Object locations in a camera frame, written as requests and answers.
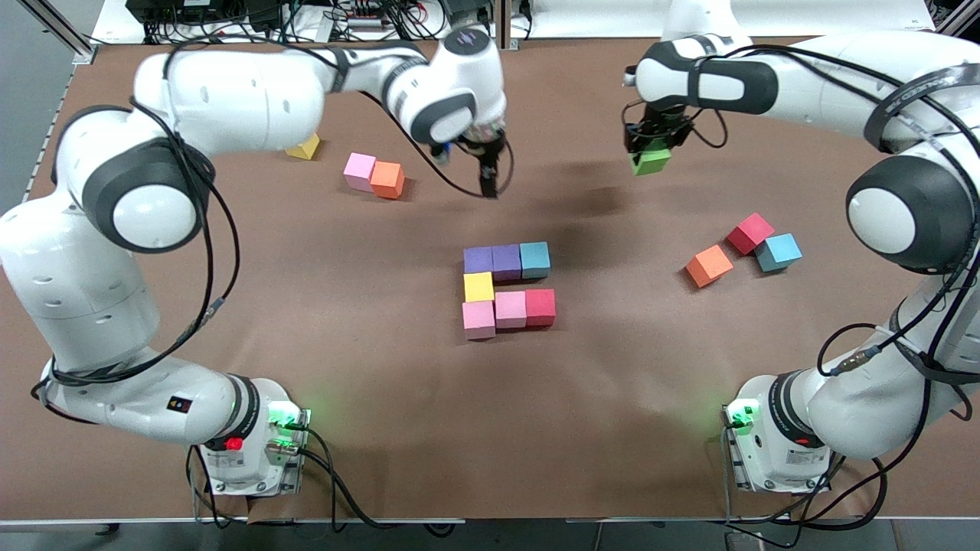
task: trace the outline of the orange cube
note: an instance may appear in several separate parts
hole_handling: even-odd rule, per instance
[[[405,185],[405,173],[398,163],[374,163],[374,172],[370,175],[370,188],[374,195],[384,199],[398,199]]]
[[[687,272],[699,287],[704,287],[731,269],[732,263],[717,245],[698,253],[687,263]]]

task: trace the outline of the brown table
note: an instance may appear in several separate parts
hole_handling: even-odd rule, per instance
[[[720,405],[750,376],[810,366],[838,326],[885,320],[917,276],[848,230],[845,191],[879,158],[860,140],[728,115],[724,149],[692,137],[665,172],[632,176],[618,121],[635,91],[619,83],[648,44],[535,42],[504,53],[517,170],[497,202],[442,183],[355,94],[327,100],[313,162],[279,152],[216,159],[244,268],[180,356],[281,382],[313,409],[339,472],[378,518],[721,516]],[[63,110],[125,105],[151,51],[103,48],[77,69]],[[407,196],[349,190],[340,173],[351,151],[403,163]],[[52,158],[34,196],[51,189]],[[471,159],[458,156],[448,173],[475,189]],[[693,288],[684,265],[753,211],[793,232],[803,260],[763,275],[727,249],[735,269]],[[227,231],[220,213],[212,220],[224,281]],[[536,240],[553,255],[543,284],[557,290],[555,327],[465,341],[463,248]],[[196,312],[202,247],[140,262],[162,346]],[[7,284],[0,322],[0,518],[188,517],[182,450],[44,412],[27,390],[47,347]],[[976,431],[943,419],[894,471],[883,514],[980,516],[977,456]],[[836,485],[860,475],[844,472]],[[309,472],[299,496],[255,503],[251,518],[327,517],[323,480]],[[867,489],[836,512],[864,510]],[[786,502],[739,494],[736,513]]]

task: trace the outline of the arrangement of colored blocks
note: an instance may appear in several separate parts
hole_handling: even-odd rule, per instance
[[[785,270],[803,258],[792,233],[773,236],[775,232],[759,213],[752,213],[732,229],[727,239],[743,255],[755,251],[763,272],[775,272]],[[717,280],[732,268],[731,261],[718,245],[698,253],[687,264],[688,274],[699,287]]]
[[[384,199],[398,199],[405,187],[405,172],[400,164],[385,163],[360,153],[351,153],[347,159],[344,178],[352,189],[371,192]]]
[[[317,153],[317,147],[319,146],[319,136],[316,134],[310,136],[310,139],[304,141],[303,143],[297,145],[296,147],[290,147],[286,150],[286,155],[290,157],[296,157],[297,159],[303,159],[304,161],[313,160],[314,153]]]
[[[538,279],[551,272],[548,243],[472,247],[463,252],[463,329],[469,340],[496,336],[497,329],[547,327],[555,323],[555,289],[500,291],[495,281]]]

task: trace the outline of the white robot link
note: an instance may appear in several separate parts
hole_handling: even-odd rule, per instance
[[[667,20],[665,41],[624,77],[646,102],[643,119],[625,124],[634,163],[683,142],[689,106],[863,137],[895,155],[852,184],[851,229],[878,255],[925,275],[857,349],[745,383],[725,408],[739,485],[807,492],[831,451],[870,460],[909,442],[907,453],[980,382],[980,46],[906,31],[754,46],[726,0],[675,2]]]
[[[295,490],[305,438],[294,428],[305,412],[271,380],[170,355],[223,297],[170,350],[151,350],[160,316],[133,253],[165,253],[198,233],[213,187],[209,158],[302,143],[319,126],[324,95],[355,90],[417,142],[500,151],[500,56],[489,36],[469,28],[451,32],[431,62],[408,42],[155,55],[136,73],[137,109],[75,114],[58,144],[56,190],[0,218],[0,262],[53,353],[36,397],[78,420],[203,444],[217,493]],[[493,171],[481,173],[492,188]]]

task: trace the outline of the black label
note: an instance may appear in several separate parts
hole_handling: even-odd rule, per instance
[[[187,398],[178,398],[177,396],[171,396],[171,400],[167,402],[167,409],[172,412],[187,413],[190,411],[190,405],[193,403],[192,400]]]

